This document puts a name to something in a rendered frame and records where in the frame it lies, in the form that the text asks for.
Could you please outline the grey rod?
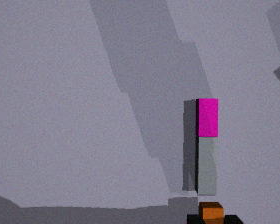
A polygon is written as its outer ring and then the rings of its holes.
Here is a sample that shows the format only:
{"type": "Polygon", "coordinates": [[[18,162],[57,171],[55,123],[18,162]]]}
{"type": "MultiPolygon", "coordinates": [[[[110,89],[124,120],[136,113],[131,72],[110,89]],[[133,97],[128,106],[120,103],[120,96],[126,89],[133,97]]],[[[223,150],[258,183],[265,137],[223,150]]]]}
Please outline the grey rod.
{"type": "Polygon", "coordinates": [[[218,137],[196,136],[195,190],[198,194],[217,194],[218,137]]]}

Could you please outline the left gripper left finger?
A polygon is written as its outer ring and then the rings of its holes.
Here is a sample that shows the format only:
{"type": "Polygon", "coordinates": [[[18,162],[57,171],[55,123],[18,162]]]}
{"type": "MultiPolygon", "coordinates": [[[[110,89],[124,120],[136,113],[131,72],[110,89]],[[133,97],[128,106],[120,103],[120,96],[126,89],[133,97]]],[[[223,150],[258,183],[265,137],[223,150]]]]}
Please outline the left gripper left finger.
{"type": "Polygon", "coordinates": [[[206,224],[198,214],[187,214],[187,224],[206,224]]]}

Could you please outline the magenta block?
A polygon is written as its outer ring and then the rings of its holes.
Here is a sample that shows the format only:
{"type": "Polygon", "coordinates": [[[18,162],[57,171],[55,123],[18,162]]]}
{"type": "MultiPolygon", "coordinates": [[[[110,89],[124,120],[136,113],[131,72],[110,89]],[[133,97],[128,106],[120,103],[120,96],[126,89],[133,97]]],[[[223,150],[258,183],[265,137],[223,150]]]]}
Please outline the magenta block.
{"type": "Polygon", "coordinates": [[[218,137],[218,99],[196,99],[196,136],[218,137]]]}

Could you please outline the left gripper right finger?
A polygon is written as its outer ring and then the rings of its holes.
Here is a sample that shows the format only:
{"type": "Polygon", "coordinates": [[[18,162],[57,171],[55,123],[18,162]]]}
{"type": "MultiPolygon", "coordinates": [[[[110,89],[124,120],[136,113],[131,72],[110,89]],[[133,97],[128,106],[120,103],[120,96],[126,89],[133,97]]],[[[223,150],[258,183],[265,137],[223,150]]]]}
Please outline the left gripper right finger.
{"type": "Polygon", "coordinates": [[[237,215],[225,215],[223,224],[244,224],[237,215]]]}

